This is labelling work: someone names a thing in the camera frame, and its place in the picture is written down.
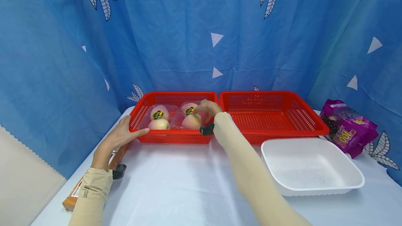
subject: white plastic tray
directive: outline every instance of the white plastic tray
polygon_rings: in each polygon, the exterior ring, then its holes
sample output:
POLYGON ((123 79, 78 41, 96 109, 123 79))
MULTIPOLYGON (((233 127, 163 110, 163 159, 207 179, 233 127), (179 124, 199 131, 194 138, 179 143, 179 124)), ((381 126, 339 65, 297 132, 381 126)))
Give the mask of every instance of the white plastic tray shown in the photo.
POLYGON ((365 179, 333 143, 320 138, 268 140, 261 145, 282 195, 333 195, 361 188, 365 179))

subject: red plastic basket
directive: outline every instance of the red plastic basket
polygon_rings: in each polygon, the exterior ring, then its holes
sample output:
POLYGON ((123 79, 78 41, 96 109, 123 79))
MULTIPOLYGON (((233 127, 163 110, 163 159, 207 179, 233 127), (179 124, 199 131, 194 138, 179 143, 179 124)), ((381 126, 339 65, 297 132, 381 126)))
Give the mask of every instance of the red plastic basket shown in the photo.
MULTIPOLYGON (((180 107, 185 101, 201 101, 208 99, 218 103, 218 95, 214 92, 150 92, 146 93, 130 113, 130 131, 137 131, 138 125, 152 105, 165 104, 180 107)), ((180 143, 208 144, 211 136, 203 136, 198 130, 151 130, 138 137, 142 143, 180 143)))
POLYGON ((294 92, 228 91, 220 94, 219 103, 251 144, 329 133, 328 126, 294 92))

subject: curtain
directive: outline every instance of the curtain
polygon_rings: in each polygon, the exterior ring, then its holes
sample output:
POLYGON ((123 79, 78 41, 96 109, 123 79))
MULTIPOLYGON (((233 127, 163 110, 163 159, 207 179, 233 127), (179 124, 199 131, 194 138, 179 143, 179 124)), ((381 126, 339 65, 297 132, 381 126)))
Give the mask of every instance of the curtain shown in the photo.
POLYGON ((375 122, 366 151, 401 184, 401 3, 1 0, 0 122, 69 177, 143 92, 289 90, 375 122))

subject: beige arm sleeve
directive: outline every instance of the beige arm sleeve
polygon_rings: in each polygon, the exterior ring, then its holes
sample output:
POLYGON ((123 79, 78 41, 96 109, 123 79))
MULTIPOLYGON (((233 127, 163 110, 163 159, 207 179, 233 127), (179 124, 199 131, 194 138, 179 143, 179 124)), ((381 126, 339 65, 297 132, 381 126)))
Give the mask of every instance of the beige arm sleeve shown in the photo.
POLYGON ((69 226, 101 226, 103 206, 112 185, 112 171, 89 168, 82 178, 69 226))
POLYGON ((251 205, 260 225, 311 225, 278 192, 268 169, 232 117, 228 113, 218 113, 214 123, 215 137, 228 155, 236 185, 251 205))

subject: purple snack bag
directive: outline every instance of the purple snack bag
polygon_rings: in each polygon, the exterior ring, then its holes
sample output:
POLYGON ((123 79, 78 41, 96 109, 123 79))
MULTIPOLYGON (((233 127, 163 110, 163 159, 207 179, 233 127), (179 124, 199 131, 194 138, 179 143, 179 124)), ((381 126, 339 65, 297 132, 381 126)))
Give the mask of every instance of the purple snack bag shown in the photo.
POLYGON ((320 117, 330 129, 325 137, 352 158, 358 156, 378 136, 377 125, 340 100, 328 99, 320 117))

